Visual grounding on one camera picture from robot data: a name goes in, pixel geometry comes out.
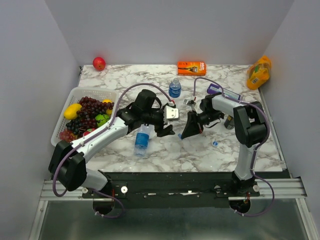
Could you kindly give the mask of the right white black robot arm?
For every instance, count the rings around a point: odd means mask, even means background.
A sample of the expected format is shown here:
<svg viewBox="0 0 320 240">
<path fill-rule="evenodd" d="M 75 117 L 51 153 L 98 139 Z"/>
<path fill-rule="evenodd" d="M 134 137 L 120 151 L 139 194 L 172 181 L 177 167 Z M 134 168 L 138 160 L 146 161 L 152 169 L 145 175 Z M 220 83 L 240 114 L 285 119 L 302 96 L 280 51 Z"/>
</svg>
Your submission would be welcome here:
<svg viewBox="0 0 320 240">
<path fill-rule="evenodd" d="M 241 102 L 218 92 L 205 96 L 200 102 L 201 113 L 191 110 L 181 134 L 186 139 L 203 132 L 204 128 L 223 119 L 224 115 L 234 120 L 235 136 L 239 142 L 239 155 L 232 172 L 230 191 L 241 196 L 252 188 L 257 178 L 254 173 L 257 152 L 270 135 L 270 127 L 260 102 Z"/>
</svg>

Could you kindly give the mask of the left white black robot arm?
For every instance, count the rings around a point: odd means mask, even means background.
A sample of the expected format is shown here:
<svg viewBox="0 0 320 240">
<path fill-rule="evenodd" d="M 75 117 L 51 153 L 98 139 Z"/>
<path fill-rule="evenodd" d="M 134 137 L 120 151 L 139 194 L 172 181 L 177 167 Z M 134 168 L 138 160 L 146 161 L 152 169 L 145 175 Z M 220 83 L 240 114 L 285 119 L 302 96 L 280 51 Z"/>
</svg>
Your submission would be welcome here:
<svg viewBox="0 0 320 240">
<path fill-rule="evenodd" d="M 108 178 L 100 171 L 87 168 L 87 163 L 104 147 L 141 125 L 153 125 L 158 137 L 174 135 L 173 126 L 168 123 L 179 119 L 179 110 L 172 100 L 154 108 L 157 99 L 154 92 L 143 89 L 134 102 L 119 109 L 106 124 L 92 133 L 72 142 L 58 142 L 48 166 L 53 175 L 52 183 L 60 182 L 69 192 L 84 187 L 93 189 L 101 198 L 107 197 L 111 191 Z"/>
</svg>

